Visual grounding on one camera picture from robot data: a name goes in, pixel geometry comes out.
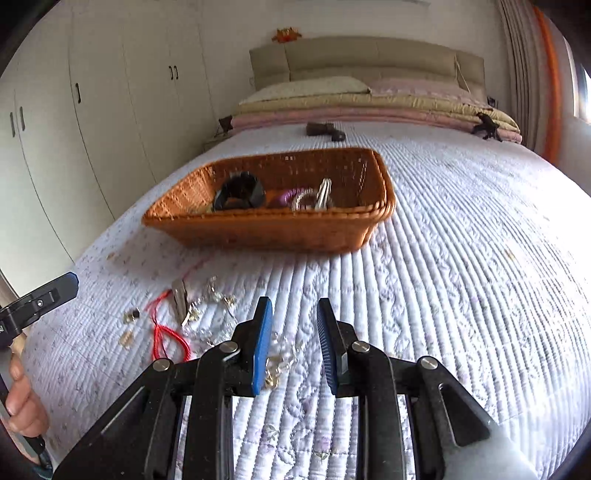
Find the human hand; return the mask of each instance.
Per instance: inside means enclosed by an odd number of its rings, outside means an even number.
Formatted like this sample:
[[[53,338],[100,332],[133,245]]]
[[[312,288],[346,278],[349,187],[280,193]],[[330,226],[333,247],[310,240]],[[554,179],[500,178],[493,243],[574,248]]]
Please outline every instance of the human hand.
[[[6,409],[11,415],[8,428],[25,437],[44,434],[49,428],[49,418],[41,399],[31,387],[31,381],[25,375],[18,355],[12,356],[10,375],[14,383],[6,400]]]

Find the decoration on wall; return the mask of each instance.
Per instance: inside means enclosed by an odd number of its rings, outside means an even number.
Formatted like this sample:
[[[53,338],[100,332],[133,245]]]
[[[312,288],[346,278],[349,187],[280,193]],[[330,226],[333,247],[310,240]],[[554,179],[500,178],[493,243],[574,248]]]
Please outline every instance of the decoration on wall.
[[[282,28],[277,29],[277,35],[275,35],[272,40],[276,41],[277,43],[287,43],[289,41],[295,41],[301,37],[301,33],[297,31],[296,28],[289,27],[289,28]]]

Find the orange curtain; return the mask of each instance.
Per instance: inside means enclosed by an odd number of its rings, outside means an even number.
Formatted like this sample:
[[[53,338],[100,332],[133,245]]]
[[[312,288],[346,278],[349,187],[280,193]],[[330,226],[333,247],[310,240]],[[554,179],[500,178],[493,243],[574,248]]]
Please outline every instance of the orange curtain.
[[[556,165],[562,133],[562,95],[560,90],[560,75],[558,73],[558,56],[554,48],[548,20],[540,9],[535,6],[534,12],[544,40],[544,48],[548,59],[548,79],[550,82],[550,111],[548,113],[548,128],[546,129],[546,142],[542,157],[552,165]]]

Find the beige blanket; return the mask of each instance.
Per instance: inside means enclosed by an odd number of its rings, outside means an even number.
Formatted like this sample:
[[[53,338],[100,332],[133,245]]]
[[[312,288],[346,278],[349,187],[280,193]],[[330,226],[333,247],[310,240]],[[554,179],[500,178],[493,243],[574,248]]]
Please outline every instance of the beige blanket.
[[[277,112],[284,110],[314,109],[325,107],[366,107],[401,108],[438,113],[459,120],[474,121],[479,112],[489,115],[502,129],[520,133],[519,126],[505,112],[496,109],[482,109],[465,103],[414,95],[372,96],[368,93],[340,93],[336,95],[314,95],[239,105],[236,115],[246,113]]]

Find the white bedspread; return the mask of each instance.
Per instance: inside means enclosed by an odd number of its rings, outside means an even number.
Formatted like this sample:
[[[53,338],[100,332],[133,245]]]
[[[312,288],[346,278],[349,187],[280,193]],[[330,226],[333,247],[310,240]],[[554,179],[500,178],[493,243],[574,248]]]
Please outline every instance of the white bedspread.
[[[187,250],[141,226],[150,204],[205,162],[335,146],[289,125],[243,132],[195,159],[78,260],[78,298],[38,322],[24,354],[58,458],[151,361],[149,317],[132,327],[129,350],[119,345],[124,311],[145,307],[208,258],[188,280],[190,296],[216,275],[219,291],[236,296],[240,320],[269,296],[274,332],[302,347],[276,389],[234,402],[238,480],[355,476],[356,403],[335,401],[322,376],[315,307],[323,296],[361,339],[389,355],[441,359],[541,478],[558,467],[591,417],[591,199],[520,145],[406,124],[339,128],[347,145],[382,154],[398,198],[393,217],[360,251]],[[160,318],[176,324],[168,305]],[[227,339],[233,324],[211,305],[199,327],[192,346],[201,355],[207,341]],[[412,466],[409,472],[412,478]]]

